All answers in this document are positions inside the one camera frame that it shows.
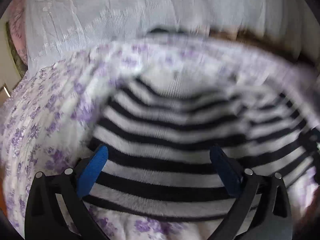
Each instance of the floral fabric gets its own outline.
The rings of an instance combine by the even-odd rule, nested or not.
[[[299,82],[287,63],[260,50],[168,35],[114,41],[74,52],[30,80],[25,77],[0,108],[4,196],[8,219],[21,235],[34,175],[38,171],[56,175],[75,166],[79,158],[89,157],[92,153],[86,145],[108,95],[154,65],[191,71],[199,81],[204,77],[213,82],[236,78],[239,84],[259,85],[270,75],[283,83],[283,76],[292,75],[291,85]],[[206,239],[220,223],[159,222],[86,205],[102,230],[116,240]],[[68,226],[76,232],[62,201],[60,207]]]

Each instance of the white stripe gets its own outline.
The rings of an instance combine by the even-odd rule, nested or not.
[[[166,171],[149,171],[139,168],[125,167],[107,161],[102,171],[117,177],[145,182],[154,185],[172,187],[223,187],[217,174],[189,174]]]
[[[254,126],[247,132],[246,135],[248,139],[254,139],[260,136],[269,135],[273,132],[280,131],[285,128],[294,128],[298,123],[298,120],[286,118],[276,123]]]
[[[96,127],[93,136],[131,156],[151,157],[191,164],[211,163],[209,150],[188,152],[164,146],[129,142],[101,126]],[[285,145],[294,141],[297,136],[298,132],[294,132],[277,140],[268,141],[262,144],[250,142],[237,147],[224,147],[223,151],[227,156],[232,158],[258,156],[259,154],[268,151],[273,152],[281,149]]]
[[[287,176],[284,177],[284,183],[286,185],[290,185],[292,182],[294,182],[298,177],[302,175],[302,173],[306,170],[306,168],[308,168],[312,161],[312,157],[305,158],[305,160],[302,163],[300,163],[300,165],[297,168],[295,168]]]
[[[279,139],[257,143],[256,141],[248,142],[236,147],[224,147],[223,151],[231,158],[241,158],[244,156],[258,156],[266,152],[274,152],[285,145],[292,143],[299,136],[299,131],[294,131]]]
[[[250,127],[249,123],[245,120],[238,120],[228,124],[225,123],[220,126],[215,126],[210,130],[180,131],[173,130],[168,127],[131,120],[114,111],[112,108],[106,109],[103,115],[118,127],[129,133],[162,138],[177,143],[193,143],[212,138],[224,138],[239,133],[244,134]]]
[[[258,175],[269,176],[270,174],[278,171],[279,169],[282,169],[289,163],[293,162],[296,158],[298,158],[304,152],[305,152],[305,149],[303,147],[299,147],[295,149],[293,152],[291,152],[290,154],[286,155],[285,157],[279,160],[253,168],[253,171]]]
[[[153,136],[178,143],[194,143],[212,138],[224,138],[235,134],[245,134],[248,139],[254,139],[270,133],[291,128],[297,121],[284,119],[277,123],[265,124],[251,128],[250,124],[241,118],[209,129],[180,131],[168,127],[134,121],[119,114],[114,109],[107,107],[103,116],[110,119],[121,129],[142,136]]]
[[[207,202],[171,202],[146,199],[126,194],[95,183],[90,195],[106,199],[125,208],[152,215],[172,217],[206,217],[228,213],[235,199]],[[252,205],[257,205],[260,195],[256,195]]]
[[[236,114],[241,108],[239,100],[228,103],[224,106],[216,106],[211,109],[206,109],[197,112],[196,114],[177,114],[170,110],[152,109],[143,107],[135,103],[131,98],[123,92],[115,95],[116,101],[131,114],[140,118],[151,118],[154,120],[161,120],[164,122],[172,122],[176,124],[200,124],[210,120],[218,119],[227,114]]]
[[[228,99],[228,96],[221,92],[213,92],[208,95],[203,95],[197,100],[192,100],[192,102],[181,101],[177,99],[168,99],[161,98],[151,94],[146,88],[144,88],[141,84],[131,82],[128,85],[131,92],[140,98],[142,102],[147,105],[157,105],[157,106],[166,106],[170,107],[173,110],[181,111],[181,110],[190,110],[195,109],[196,107],[203,106],[207,103],[215,102],[217,100]]]
[[[157,145],[129,142],[100,126],[95,129],[93,136],[131,156],[151,157],[192,164],[211,163],[209,150],[197,151],[195,154],[195,152],[180,151]]]
[[[235,100],[223,106],[216,106],[197,112],[196,114],[175,113],[170,110],[152,109],[143,107],[134,102],[125,93],[119,92],[115,95],[115,100],[129,113],[140,118],[150,118],[161,120],[164,122],[172,122],[176,124],[201,124],[215,120],[228,114],[236,115],[242,109],[241,100]],[[292,110],[284,105],[279,105],[270,110],[250,110],[247,109],[242,117],[255,122],[263,122],[274,117],[288,117]]]
[[[153,104],[158,106],[166,106],[175,109],[176,111],[179,110],[190,110],[194,109],[199,106],[203,106],[207,103],[211,103],[217,100],[231,98],[234,95],[240,95],[242,101],[247,101],[248,99],[253,99],[253,107],[260,108],[264,107],[265,105],[274,104],[279,96],[277,94],[263,94],[262,99],[257,97],[257,93],[252,93],[252,91],[246,91],[243,93],[242,90],[237,89],[225,89],[225,88],[217,88],[215,92],[210,94],[204,94],[197,100],[192,100],[192,102],[188,101],[181,101],[176,99],[169,99],[169,98],[161,98],[159,96],[155,96],[150,93],[143,85],[138,82],[130,82],[128,84],[130,91],[136,95],[142,102],[145,104]]]
[[[249,120],[255,121],[255,122],[263,122],[268,119],[274,118],[274,117],[288,117],[292,113],[292,110],[287,108],[285,105],[279,105],[275,108],[269,109],[269,110],[258,110],[258,109],[247,109],[243,117],[246,117]]]

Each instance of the purple flower print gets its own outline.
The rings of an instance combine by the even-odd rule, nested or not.
[[[123,78],[110,79],[108,83],[115,88],[119,88],[125,83],[125,80]]]
[[[97,75],[99,77],[103,77],[105,75],[107,75],[108,73],[108,69],[110,68],[110,64],[106,63],[104,61],[98,61],[94,68],[92,69],[90,75]]]
[[[26,209],[26,203],[21,198],[19,198],[19,204],[20,204],[20,212],[24,214]]]
[[[58,78],[59,76],[57,73],[52,73],[49,79],[51,79],[52,81],[56,81]]]
[[[16,105],[14,105],[14,106],[13,106],[13,109],[12,109],[12,111],[11,111],[11,113],[13,114],[16,110],[17,110],[17,106],[16,106]]]
[[[18,228],[19,227],[19,222],[16,219],[12,218],[12,216],[11,216],[11,219],[10,219],[10,223],[13,225],[14,228]]]
[[[146,221],[136,220],[134,226],[140,233],[152,230],[154,234],[160,233],[166,236],[169,234],[179,234],[182,230],[187,228],[183,223],[159,222],[149,218]]]
[[[30,139],[32,139],[32,138],[37,139],[38,138],[38,134],[39,134],[39,127],[34,124],[30,129],[28,137]]]
[[[23,162],[22,163],[18,163],[18,167],[17,167],[17,178],[20,179],[21,177],[21,168],[22,168]]]
[[[36,144],[36,145],[33,147],[32,151],[30,152],[30,155],[31,155],[31,156],[30,156],[30,158],[28,159],[29,164],[30,164],[30,163],[33,163],[33,165],[36,165],[36,164],[37,164],[38,159],[36,159],[35,156],[36,156],[36,152],[37,152],[39,149],[40,149],[40,145],[38,145],[38,144]]]
[[[93,217],[93,219],[97,222],[97,224],[101,227],[101,229],[107,236],[111,237],[115,235],[115,232],[118,230],[118,228],[116,228],[114,224],[109,221],[109,218],[107,217],[98,218],[97,208],[92,205],[90,205],[88,212],[90,213],[90,215]]]
[[[26,127],[22,127],[21,129],[17,128],[14,136],[11,139],[11,143],[13,146],[17,147],[20,141],[23,138],[23,133]]]
[[[121,56],[122,56],[122,49],[118,50],[112,55],[112,57],[121,57]]]
[[[51,91],[54,91],[54,90],[56,90],[58,87],[60,87],[60,84],[53,84],[50,89],[51,89]]]
[[[193,49],[190,49],[190,50],[181,51],[179,55],[181,58],[194,58],[194,57],[198,57],[199,54],[195,52]]]
[[[109,222],[108,218],[97,219],[96,222],[107,236],[115,236],[115,232],[118,229],[113,225],[113,223]]]
[[[123,63],[126,63],[128,67],[134,67],[137,65],[137,61],[130,58],[130,57],[126,57],[125,59],[122,60]]]
[[[46,169],[54,171],[56,173],[62,173],[66,168],[70,167],[69,157],[61,150],[54,150],[53,148],[49,148],[47,152],[49,153],[49,157],[51,158],[51,160],[48,160],[45,163]]]
[[[53,161],[47,161],[47,162],[45,163],[45,168],[46,168],[47,170],[49,170],[49,171],[52,171],[52,170],[54,169],[54,163],[53,163]]]
[[[39,112],[40,107],[38,106],[38,108],[30,114],[31,119],[35,119]]]
[[[24,104],[24,105],[22,106],[22,110],[23,110],[23,111],[27,109],[27,107],[28,107],[28,105],[29,105],[30,102],[31,102],[31,100],[29,100],[26,104]]]
[[[71,114],[71,119],[78,120],[81,124],[88,124],[93,121],[94,117],[98,113],[98,107],[94,100],[87,103],[85,99],[81,99],[77,105],[76,109]]]
[[[146,44],[135,44],[132,45],[131,48],[133,52],[138,52],[138,54],[140,54],[141,52],[146,51],[148,46]]]
[[[68,64],[66,67],[66,71],[63,75],[64,76],[73,76],[74,72],[75,72],[75,69],[72,67],[72,65]]]
[[[44,106],[45,108],[49,109],[50,112],[54,111],[54,104],[57,100],[57,96],[56,95],[52,95],[48,101],[48,103]]]
[[[43,90],[41,90],[41,91],[37,94],[37,98],[40,98],[42,95],[43,95]]]
[[[136,220],[134,227],[141,233],[150,231],[150,227],[147,221]]]
[[[26,166],[26,174],[27,176],[30,176],[31,167],[29,165]]]
[[[172,58],[171,57],[166,57],[164,60],[168,64],[172,64]]]
[[[6,176],[11,175],[11,166],[9,164],[6,164],[6,166],[4,168],[4,174],[6,174]]]
[[[8,193],[5,203],[6,203],[7,209],[9,210],[12,210],[15,207],[16,203],[14,201],[14,189],[13,191]]]
[[[16,123],[17,116],[11,116],[7,124],[7,129],[10,129]]]
[[[82,95],[84,93],[84,87],[80,83],[76,83],[74,85],[74,89],[75,89],[76,93],[79,95]]]
[[[47,131],[47,135],[49,136],[53,132],[55,132],[56,129],[57,129],[57,123],[56,123],[56,121],[52,121],[50,126],[48,128],[46,128],[45,130]]]
[[[61,115],[62,115],[62,113],[55,112],[55,113],[54,113],[54,119],[55,119],[55,120],[59,120],[59,119],[61,118]]]
[[[0,124],[0,133],[1,135],[3,136],[4,135],[4,129],[5,129],[5,126],[3,123]]]

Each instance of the metal screw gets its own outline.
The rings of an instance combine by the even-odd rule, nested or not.
[[[64,170],[64,174],[66,174],[66,175],[70,175],[72,173],[73,173],[73,169],[72,168],[67,168],[67,169]]]
[[[39,178],[41,178],[41,177],[42,177],[42,172],[41,172],[41,171],[37,172],[37,173],[36,173],[36,178],[39,179]]]
[[[310,140],[316,142],[318,140],[318,136],[316,136],[315,134],[311,135]]]
[[[252,175],[253,171],[251,169],[245,169],[244,173],[247,174],[247,175]]]
[[[276,172],[276,173],[275,173],[275,177],[276,177],[277,179],[281,179],[281,178],[282,178],[282,176],[281,176],[281,174],[280,174],[279,172]]]

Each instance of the purple floral pattern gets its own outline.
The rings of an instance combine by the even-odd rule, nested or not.
[[[70,158],[68,154],[65,154],[62,150],[49,148],[45,150],[49,155],[50,160],[45,163],[45,168],[55,173],[62,173],[66,168],[70,167]]]
[[[149,238],[154,240],[163,239],[163,236],[169,234],[177,235],[188,228],[185,223],[159,222],[149,218],[136,220],[134,227],[138,234],[148,233]]]
[[[76,109],[71,114],[71,119],[78,120],[82,125],[90,123],[93,118],[98,115],[98,105],[94,100],[87,102],[85,99],[81,99]]]

